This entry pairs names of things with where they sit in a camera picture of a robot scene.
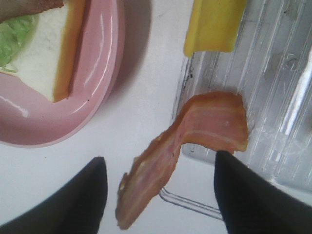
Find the cooked bacon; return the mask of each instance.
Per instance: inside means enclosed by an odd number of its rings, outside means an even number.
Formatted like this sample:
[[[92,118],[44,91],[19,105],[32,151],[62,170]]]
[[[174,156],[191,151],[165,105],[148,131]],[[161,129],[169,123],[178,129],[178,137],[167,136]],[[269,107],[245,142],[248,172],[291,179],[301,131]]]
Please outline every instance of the cooked bacon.
[[[63,0],[0,0],[0,23],[9,18],[33,15],[63,5]]]
[[[128,229],[167,184],[184,143],[215,151],[245,151],[248,127],[242,97],[227,92],[192,97],[173,125],[134,159],[119,185],[116,218],[121,229]]]

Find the yellow cheese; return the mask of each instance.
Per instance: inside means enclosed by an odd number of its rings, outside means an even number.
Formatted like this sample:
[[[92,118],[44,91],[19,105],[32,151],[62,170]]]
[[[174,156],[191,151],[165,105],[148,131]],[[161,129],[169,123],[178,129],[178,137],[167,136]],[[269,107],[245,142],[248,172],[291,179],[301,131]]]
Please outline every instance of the yellow cheese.
[[[194,0],[184,54],[231,52],[247,0]]]

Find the sandwich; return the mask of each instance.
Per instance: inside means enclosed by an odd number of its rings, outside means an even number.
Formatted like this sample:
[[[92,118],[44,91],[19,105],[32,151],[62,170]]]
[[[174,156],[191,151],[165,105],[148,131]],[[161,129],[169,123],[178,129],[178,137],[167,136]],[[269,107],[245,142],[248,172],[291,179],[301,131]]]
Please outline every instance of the sandwich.
[[[51,102],[67,98],[84,7],[85,0],[64,0],[0,24],[0,72],[19,77]]]

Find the pink plate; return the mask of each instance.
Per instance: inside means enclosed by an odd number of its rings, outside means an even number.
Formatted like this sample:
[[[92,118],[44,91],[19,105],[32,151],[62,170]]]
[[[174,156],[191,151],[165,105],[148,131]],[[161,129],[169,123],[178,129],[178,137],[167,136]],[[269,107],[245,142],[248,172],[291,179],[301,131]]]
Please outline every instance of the pink plate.
[[[0,74],[1,143],[33,148],[61,142],[80,130],[108,97],[123,53],[123,3],[92,0],[87,8],[68,99],[50,103],[18,78]]]

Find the bacon strip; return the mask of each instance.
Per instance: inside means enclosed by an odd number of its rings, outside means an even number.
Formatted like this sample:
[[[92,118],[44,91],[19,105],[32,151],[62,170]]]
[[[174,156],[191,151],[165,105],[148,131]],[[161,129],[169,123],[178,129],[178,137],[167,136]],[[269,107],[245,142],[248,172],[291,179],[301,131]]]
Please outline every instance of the bacon strip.
[[[0,23],[9,18],[33,15],[63,5],[63,0],[0,0]]]
[[[173,125],[134,159],[119,185],[116,218],[121,229],[128,229],[167,184],[184,143],[230,153],[245,151],[248,127],[242,97],[227,92],[192,97]]]

